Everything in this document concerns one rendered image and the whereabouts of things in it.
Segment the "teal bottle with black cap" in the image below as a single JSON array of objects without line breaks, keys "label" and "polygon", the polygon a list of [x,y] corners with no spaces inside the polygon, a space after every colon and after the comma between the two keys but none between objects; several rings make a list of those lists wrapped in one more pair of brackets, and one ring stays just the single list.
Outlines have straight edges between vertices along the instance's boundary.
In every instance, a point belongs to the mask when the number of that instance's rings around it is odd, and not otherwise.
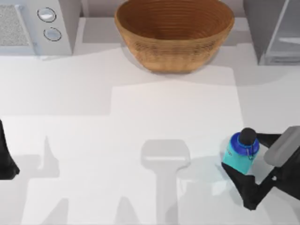
[{"label": "teal bottle with black cap", "polygon": [[247,175],[259,149],[257,133],[252,128],[246,127],[231,136],[222,162]]}]

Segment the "grey cabinet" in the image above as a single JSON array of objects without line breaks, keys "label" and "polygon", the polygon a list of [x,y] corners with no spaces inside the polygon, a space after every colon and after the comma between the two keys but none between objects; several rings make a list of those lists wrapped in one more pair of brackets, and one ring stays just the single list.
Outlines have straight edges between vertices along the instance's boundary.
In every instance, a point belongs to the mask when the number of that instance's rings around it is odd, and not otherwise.
[{"label": "grey cabinet", "polygon": [[300,0],[243,0],[257,63],[300,66]]}]

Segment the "brown woven basket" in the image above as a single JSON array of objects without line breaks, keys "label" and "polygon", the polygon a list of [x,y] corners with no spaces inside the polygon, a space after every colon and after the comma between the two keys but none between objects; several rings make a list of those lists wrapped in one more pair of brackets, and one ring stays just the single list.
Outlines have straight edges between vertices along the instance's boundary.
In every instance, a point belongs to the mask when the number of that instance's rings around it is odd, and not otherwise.
[{"label": "brown woven basket", "polygon": [[144,68],[183,74],[212,58],[235,16],[221,0],[126,0],[114,20],[129,52]]}]

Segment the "pale microwave oven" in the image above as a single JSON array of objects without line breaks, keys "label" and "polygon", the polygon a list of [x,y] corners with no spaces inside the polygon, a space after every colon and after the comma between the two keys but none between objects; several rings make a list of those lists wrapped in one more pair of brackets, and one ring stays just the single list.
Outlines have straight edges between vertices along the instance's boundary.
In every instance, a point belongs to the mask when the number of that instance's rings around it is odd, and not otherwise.
[{"label": "pale microwave oven", "polygon": [[[36,56],[69,56],[73,54],[77,30],[82,10],[81,0],[25,0],[30,22],[33,27],[32,37],[35,40]],[[51,8],[57,18],[52,23],[41,21],[37,16],[40,8]],[[62,33],[61,40],[51,42],[44,35],[44,29],[57,28]]]}]

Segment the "small microwave knob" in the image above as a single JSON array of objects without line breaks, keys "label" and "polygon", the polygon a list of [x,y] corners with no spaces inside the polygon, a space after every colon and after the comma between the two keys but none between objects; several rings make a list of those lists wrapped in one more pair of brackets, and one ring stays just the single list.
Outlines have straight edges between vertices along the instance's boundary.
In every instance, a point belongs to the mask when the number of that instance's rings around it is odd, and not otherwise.
[{"label": "small microwave knob", "polygon": [[57,42],[62,38],[62,33],[55,27],[44,29],[43,35],[47,40],[51,42]]}]

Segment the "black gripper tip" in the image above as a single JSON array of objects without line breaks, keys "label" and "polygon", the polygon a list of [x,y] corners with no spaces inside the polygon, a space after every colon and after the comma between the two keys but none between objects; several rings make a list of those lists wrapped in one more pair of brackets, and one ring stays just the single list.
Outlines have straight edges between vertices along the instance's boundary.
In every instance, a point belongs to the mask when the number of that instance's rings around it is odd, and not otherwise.
[{"label": "black gripper tip", "polygon": [[20,169],[11,157],[0,119],[0,180],[12,180],[20,173]]}]

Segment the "large microwave knob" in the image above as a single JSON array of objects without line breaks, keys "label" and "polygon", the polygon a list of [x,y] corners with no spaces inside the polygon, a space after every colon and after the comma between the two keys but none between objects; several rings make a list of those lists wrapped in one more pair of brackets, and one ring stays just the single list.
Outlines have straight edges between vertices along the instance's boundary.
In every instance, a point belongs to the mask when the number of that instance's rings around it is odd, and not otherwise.
[{"label": "large microwave knob", "polygon": [[56,12],[49,7],[38,9],[37,16],[41,21],[45,23],[52,23],[57,18]]}]

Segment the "microwave door with mesh window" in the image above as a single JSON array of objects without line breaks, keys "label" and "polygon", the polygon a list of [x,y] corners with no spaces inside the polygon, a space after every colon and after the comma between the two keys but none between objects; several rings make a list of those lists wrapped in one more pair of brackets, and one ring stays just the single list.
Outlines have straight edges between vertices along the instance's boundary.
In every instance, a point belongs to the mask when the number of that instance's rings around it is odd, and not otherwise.
[{"label": "microwave door with mesh window", "polygon": [[37,55],[25,0],[0,0],[0,56]]}]

